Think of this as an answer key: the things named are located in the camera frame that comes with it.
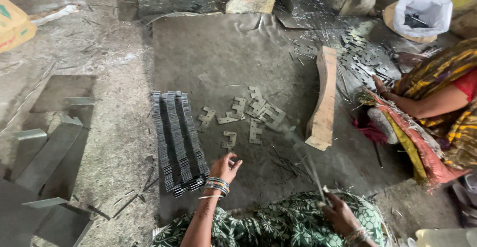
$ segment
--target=stack of metal strips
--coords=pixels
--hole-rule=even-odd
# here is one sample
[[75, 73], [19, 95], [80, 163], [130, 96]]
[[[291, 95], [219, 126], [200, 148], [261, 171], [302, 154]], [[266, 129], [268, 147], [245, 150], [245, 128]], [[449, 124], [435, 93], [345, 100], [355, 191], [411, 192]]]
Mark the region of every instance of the stack of metal strips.
[[182, 137], [182, 131], [180, 129], [179, 117], [176, 112], [176, 92], [168, 91], [167, 94], [163, 94], [162, 96], [165, 96], [167, 114], [169, 115], [172, 132], [172, 155], [175, 155], [179, 161], [182, 181], [185, 183], [192, 179], [192, 174], [190, 172], [186, 149], [184, 148], [184, 138]]
[[205, 184], [209, 169], [199, 142], [187, 93], [153, 94], [159, 159], [166, 190], [175, 197]]
[[174, 181], [172, 177], [172, 167], [169, 163], [169, 156], [167, 154], [167, 144], [164, 137], [164, 126], [161, 119], [160, 109], [161, 92], [155, 91], [152, 96], [152, 110], [154, 116], [154, 124], [156, 125], [156, 134], [158, 135], [158, 155], [160, 165], [164, 172], [165, 189], [167, 191], [174, 187]]

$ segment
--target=concrete floor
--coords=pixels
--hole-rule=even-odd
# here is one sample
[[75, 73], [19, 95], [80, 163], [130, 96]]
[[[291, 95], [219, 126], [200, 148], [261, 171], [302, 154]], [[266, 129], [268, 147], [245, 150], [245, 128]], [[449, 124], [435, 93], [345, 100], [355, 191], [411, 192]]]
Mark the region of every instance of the concrete floor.
[[[147, 159], [156, 155], [156, 140], [147, 128], [153, 127], [148, 93], [153, 90], [154, 58], [151, 30], [140, 23], [120, 23], [116, 0], [11, 0], [28, 14], [48, 12], [70, 3], [81, 4], [74, 13], [40, 26], [29, 42], [0, 54], [0, 128], [15, 115], [25, 97], [38, 84], [51, 64], [51, 74], [97, 75], [93, 90], [97, 100], [92, 129], [81, 163], [74, 194], [80, 202], [71, 205], [86, 209], [92, 204], [112, 216], [122, 203], [114, 203], [131, 190], [144, 187], [151, 170], [157, 177], [157, 167]], [[86, 6], [92, 5], [93, 12]], [[100, 25], [89, 25], [85, 18]], [[65, 37], [72, 33], [80, 34]], [[99, 47], [87, 53], [81, 50], [96, 43]], [[78, 66], [71, 69], [55, 68]], [[0, 137], [0, 174], [11, 168], [15, 156], [15, 132], [42, 128], [53, 131], [57, 113], [30, 114], [31, 108], [46, 80], [22, 106], [18, 116]], [[129, 195], [123, 202], [132, 197]], [[136, 199], [116, 219], [93, 214], [94, 224], [81, 246], [147, 246], [158, 213], [158, 186], [145, 192], [146, 203]], [[413, 180], [396, 185], [376, 197], [391, 228], [400, 237], [410, 237], [419, 228], [458, 227], [457, 218], [447, 194], [436, 190], [427, 194]], [[403, 217], [394, 216], [394, 207]], [[48, 243], [35, 240], [39, 246]]]

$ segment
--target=red blouse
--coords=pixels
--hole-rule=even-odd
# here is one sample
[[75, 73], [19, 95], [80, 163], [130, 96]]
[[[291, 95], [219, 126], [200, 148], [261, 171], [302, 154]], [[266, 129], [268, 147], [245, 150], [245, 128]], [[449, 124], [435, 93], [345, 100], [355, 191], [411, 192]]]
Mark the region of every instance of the red blouse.
[[474, 68], [472, 72], [461, 76], [452, 84], [467, 95], [468, 102], [472, 102], [477, 93], [477, 69]]

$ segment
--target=white plastic bag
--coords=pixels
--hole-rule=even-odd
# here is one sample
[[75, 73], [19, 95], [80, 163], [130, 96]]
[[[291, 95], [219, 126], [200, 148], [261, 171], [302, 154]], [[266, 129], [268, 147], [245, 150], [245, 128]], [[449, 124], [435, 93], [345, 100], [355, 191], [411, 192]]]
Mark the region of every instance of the white plastic bag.
[[[416, 13], [429, 28], [411, 28], [404, 25], [406, 14]], [[429, 37], [449, 30], [452, 18], [450, 0], [399, 0], [394, 14], [396, 31], [411, 37]]]

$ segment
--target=curved wooden piece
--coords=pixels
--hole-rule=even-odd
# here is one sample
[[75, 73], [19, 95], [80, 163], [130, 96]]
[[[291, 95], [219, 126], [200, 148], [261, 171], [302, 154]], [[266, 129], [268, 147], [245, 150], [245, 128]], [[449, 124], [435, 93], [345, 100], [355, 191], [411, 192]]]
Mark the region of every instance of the curved wooden piece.
[[324, 151], [333, 137], [334, 93], [336, 90], [336, 50], [323, 46], [316, 56], [319, 98], [306, 127], [306, 143]]

